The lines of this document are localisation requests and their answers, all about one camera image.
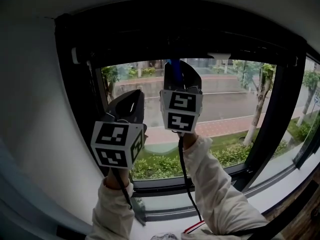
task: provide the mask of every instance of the black cable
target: black cable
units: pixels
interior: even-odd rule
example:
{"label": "black cable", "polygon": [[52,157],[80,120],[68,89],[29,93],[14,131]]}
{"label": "black cable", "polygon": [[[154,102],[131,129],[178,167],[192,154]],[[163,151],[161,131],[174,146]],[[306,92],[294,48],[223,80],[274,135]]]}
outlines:
{"label": "black cable", "polygon": [[113,173],[115,179],[118,181],[118,183],[120,185],[120,188],[122,190],[122,193],[123,193],[123,195],[125,197],[126,202],[130,205],[130,210],[132,210],[133,206],[132,206],[129,194],[128,194],[127,190],[126,190],[125,184],[123,183],[123,181],[122,181],[122,179],[120,177],[119,170],[117,168],[114,168],[114,167],[111,167],[111,170],[112,170],[112,173]]}
{"label": "black cable", "polygon": [[195,204],[195,201],[193,200],[191,193],[190,193],[190,189],[189,189],[189,185],[188,185],[188,177],[187,177],[187,171],[186,171],[186,166],[185,166],[185,161],[184,161],[184,137],[181,136],[179,138],[179,144],[178,144],[178,149],[179,149],[179,157],[180,157],[180,164],[181,164],[181,168],[182,168],[182,172],[183,172],[183,177],[184,177],[184,184],[185,184],[185,188],[186,188],[186,192],[188,193],[188,196],[191,200],[191,203],[196,211],[196,213],[199,216],[199,220],[202,221],[200,212],[198,210],[198,207]]}

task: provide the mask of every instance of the sleeve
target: sleeve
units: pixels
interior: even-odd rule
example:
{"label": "sleeve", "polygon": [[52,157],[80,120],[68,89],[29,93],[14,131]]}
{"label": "sleeve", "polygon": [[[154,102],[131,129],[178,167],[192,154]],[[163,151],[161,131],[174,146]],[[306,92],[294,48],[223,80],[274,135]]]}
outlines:
{"label": "sleeve", "polygon": [[[133,184],[126,190],[129,196],[133,193]],[[92,232],[86,240],[128,240],[135,213],[130,210],[121,190],[113,190],[104,186],[103,181],[98,190],[98,202],[93,209]]]}
{"label": "sleeve", "polygon": [[231,177],[209,152],[212,140],[199,136],[184,151],[184,162],[195,186],[195,202],[216,235],[262,227],[268,221],[231,185]]}

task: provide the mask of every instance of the wooden floor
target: wooden floor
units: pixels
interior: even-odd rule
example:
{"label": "wooden floor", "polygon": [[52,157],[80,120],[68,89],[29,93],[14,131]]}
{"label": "wooden floor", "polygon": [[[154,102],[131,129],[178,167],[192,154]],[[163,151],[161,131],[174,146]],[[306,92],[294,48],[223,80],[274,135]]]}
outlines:
{"label": "wooden floor", "polygon": [[[278,203],[272,210],[263,215],[272,221],[282,211],[284,211],[305,189],[308,183],[314,180],[320,185],[320,166],[313,172],[313,174],[298,187],[289,197],[281,203]],[[320,240],[320,216],[316,219],[311,219],[311,212],[314,208],[320,206],[320,187],[314,193],[307,205],[295,217],[291,223],[282,230],[282,235],[286,240]]]}

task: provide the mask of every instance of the black strap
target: black strap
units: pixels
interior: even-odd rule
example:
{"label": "black strap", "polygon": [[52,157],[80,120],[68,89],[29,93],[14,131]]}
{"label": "black strap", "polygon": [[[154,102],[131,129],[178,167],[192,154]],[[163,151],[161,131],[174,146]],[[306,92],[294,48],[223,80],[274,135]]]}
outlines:
{"label": "black strap", "polygon": [[227,235],[232,236],[245,236],[253,234],[248,238],[248,240],[270,240],[276,236],[281,230],[283,230],[303,209],[303,207],[308,203],[310,198],[316,192],[318,188],[318,183],[314,180],[306,186],[303,192],[293,201],[278,217],[272,220],[265,226],[245,229],[229,233]]}

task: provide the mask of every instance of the person's arm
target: person's arm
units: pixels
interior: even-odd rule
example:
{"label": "person's arm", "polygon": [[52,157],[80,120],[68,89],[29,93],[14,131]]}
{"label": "person's arm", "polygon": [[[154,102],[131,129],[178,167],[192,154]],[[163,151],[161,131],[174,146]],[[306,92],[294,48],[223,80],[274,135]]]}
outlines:
{"label": "person's arm", "polygon": [[195,202],[216,235],[262,227],[268,221],[231,185],[231,177],[209,152],[212,140],[196,134],[183,137],[184,162],[195,186]]}
{"label": "person's arm", "polygon": [[[129,196],[133,193],[133,184],[129,181],[129,171],[119,169],[120,177]],[[98,190],[98,202],[93,209],[93,230],[86,240],[128,240],[135,213],[121,191],[121,188],[109,170]]]}

